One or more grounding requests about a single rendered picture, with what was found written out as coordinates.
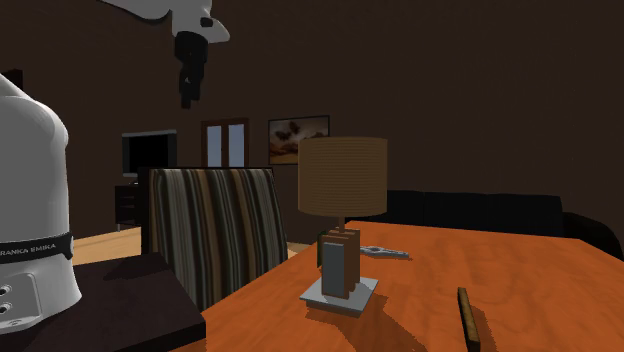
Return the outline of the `wooden framed window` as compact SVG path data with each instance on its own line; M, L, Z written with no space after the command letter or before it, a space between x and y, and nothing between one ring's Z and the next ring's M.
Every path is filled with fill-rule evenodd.
M242 168L249 165L249 119L228 118L201 122L201 165Z

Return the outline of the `black television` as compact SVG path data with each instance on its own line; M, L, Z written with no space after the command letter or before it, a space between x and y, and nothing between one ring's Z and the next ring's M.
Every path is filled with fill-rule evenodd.
M123 133L122 174L137 177L140 167L176 167L177 131Z

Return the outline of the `dark television cabinet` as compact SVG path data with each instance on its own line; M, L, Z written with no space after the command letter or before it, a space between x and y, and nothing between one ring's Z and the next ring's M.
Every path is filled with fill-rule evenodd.
M139 187L137 184L117 185L114 187L115 224L118 231L121 230L122 225L140 225L136 206L138 192Z

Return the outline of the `striped upholstered chair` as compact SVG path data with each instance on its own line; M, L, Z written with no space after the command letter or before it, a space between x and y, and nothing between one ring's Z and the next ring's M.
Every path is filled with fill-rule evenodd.
M141 251L163 256L199 310L288 258L269 168L142 168Z

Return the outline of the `brown shade table lamp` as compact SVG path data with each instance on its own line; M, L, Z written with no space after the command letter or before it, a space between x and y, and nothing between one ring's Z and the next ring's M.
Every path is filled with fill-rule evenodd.
M298 152L298 210L332 217L337 227L321 236L321 278L300 297L314 309L359 317L376 279L360 275L360 231L347 217L387 210L388 141L377 137L305 139Z

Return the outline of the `dark robot stand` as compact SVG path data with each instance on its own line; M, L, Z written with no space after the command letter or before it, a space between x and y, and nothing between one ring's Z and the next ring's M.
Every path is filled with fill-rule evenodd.
M23 331L0 352L169 352L206 344L206 323L158 253L77 265L82 298Z

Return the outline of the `grey flat metal tool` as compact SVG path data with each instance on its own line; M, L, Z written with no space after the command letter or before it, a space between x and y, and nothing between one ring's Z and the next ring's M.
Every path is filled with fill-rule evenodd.
M391 250L379 246L361 246L360 253L374 257L409 258L408 252Z

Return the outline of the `black sofa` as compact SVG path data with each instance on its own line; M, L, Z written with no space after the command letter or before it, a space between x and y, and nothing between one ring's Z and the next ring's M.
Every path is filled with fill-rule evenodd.
M588 217L565 212L552 195L390 190L387 211L368 222L467 229L582 240L624 261L614 232Z

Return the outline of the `orange wooden table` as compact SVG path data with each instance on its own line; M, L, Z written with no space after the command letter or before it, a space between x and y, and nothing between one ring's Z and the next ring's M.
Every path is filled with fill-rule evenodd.
M359 317L311 309L307 248L207 309L203 340L173 352L467 352L465 288L481 352L624 352L624 262L582 241L363 222L377 287Z

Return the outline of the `brown wooden stick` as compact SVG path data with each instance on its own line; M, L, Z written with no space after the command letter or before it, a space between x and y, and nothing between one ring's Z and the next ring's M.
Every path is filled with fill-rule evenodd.
M457 300L467 351L481 352L481 341L465 288L457 288Z

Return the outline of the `framed landscape wall picture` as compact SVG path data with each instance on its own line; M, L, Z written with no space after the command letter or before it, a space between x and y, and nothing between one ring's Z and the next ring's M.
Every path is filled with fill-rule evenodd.
M329 135L329 115L269 120L268 162L270 165L296 165L302 140Z

